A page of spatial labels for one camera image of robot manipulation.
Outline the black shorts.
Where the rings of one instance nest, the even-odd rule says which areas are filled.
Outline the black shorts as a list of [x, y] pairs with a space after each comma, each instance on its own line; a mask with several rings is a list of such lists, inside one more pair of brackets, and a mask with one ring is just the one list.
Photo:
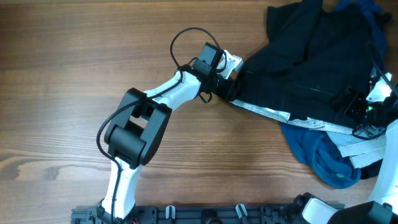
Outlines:
[[266, 9], [268, 44], [244, 63], [233, 103], [290, 113], [345, 128], [357, 124], [343, 112], [344, 91], [369, 93], [374, 68], [371, 26], [351, 4], [327, 12], [304, 0]]

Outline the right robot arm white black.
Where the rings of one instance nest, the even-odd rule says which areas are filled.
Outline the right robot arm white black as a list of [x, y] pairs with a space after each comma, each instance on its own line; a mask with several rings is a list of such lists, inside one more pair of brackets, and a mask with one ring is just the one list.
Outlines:
[[389, 125], [374, 139], [282, 125], [294, 156], [325, 184], [346, 189], [361, 179], [377, 177], [370, 200], [397, 211], [397, 112], [381, 111]]

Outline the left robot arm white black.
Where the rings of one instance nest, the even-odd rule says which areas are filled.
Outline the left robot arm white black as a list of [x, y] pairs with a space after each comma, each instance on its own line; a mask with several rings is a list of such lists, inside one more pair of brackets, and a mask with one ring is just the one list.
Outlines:
[[204, 91], [231, 100], [238, 88], [235, 80], [220, 74], [206, 79], [177, 71], [152, 90], [128, 90], [97, 134], [108, 145], [105, 156], [111, 160], [111, 177], [107, 194], [98, 206], [99, 218], [105, 223], [131, 220], [141, 170], [158, 150], [173, 110]]

